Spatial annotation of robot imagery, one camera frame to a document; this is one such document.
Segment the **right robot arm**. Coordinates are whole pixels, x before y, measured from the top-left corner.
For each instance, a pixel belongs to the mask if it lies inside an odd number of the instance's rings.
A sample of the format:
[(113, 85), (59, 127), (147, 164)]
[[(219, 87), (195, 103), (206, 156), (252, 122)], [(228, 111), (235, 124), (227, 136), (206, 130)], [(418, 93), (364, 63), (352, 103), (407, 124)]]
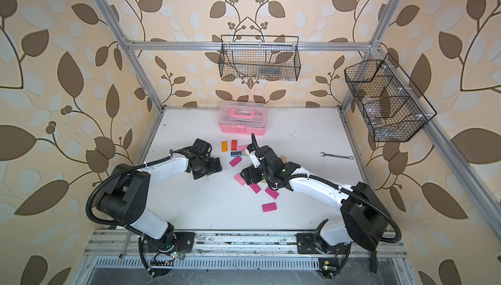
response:
[(299, 164), (283, 162), (269, 146), (260, 147), (255, 134), (251, 135), (245, 153), (252, 162), (240, 172), (247, 185), (264, 180), (273, 191), (287, 189), (309, 195), (339, 214), (334, 219), (323, 220), (314, 231), (313, 245), (317, 252), (329, 254), (339, 244), (352, 243), (375, 251), (381, 241), (401, 241), (398, 224), (365, 183), (355, 186), (335, 183), (310, 173)]

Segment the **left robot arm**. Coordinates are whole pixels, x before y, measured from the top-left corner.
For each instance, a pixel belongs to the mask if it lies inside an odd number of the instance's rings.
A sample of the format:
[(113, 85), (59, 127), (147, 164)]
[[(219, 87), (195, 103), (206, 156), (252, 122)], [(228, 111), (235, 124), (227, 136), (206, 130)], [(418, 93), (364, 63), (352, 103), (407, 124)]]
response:
[(210, 143), (198, 138), (192, 146), (172, 150), (165, 158), (142, 165), (117, 166), (87, 199), (87, 218), (99, 225), (124, 227), (152, 239), (163, 238), (169, 223), (147, 208), (150, 188), (182, 173), (197, 180), (221, 172), (220, 159), (212, 157), (211, 150)]

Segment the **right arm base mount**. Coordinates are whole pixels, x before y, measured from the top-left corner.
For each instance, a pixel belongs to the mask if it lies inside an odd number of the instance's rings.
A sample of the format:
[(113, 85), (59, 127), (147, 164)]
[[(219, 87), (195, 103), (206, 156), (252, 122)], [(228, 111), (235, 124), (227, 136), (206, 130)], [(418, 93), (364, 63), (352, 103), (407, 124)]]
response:
[(299, 254), (328, 255), (346, 254), (350, 243), (338, 243), (334, 246), (324, 241), (318, 234), (296, 234), (297, 252)]

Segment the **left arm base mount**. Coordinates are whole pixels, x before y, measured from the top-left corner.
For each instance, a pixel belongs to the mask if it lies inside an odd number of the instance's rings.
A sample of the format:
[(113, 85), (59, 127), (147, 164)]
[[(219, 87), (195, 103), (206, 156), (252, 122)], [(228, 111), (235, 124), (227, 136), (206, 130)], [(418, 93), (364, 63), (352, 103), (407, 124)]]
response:
[(146, 255), (147, 263), (163, 265), (178, 256), (184, 259), (194, 246), (194, 232), (167, 232), (160, 239), (145, 235), (140, 242), (140, 249)]

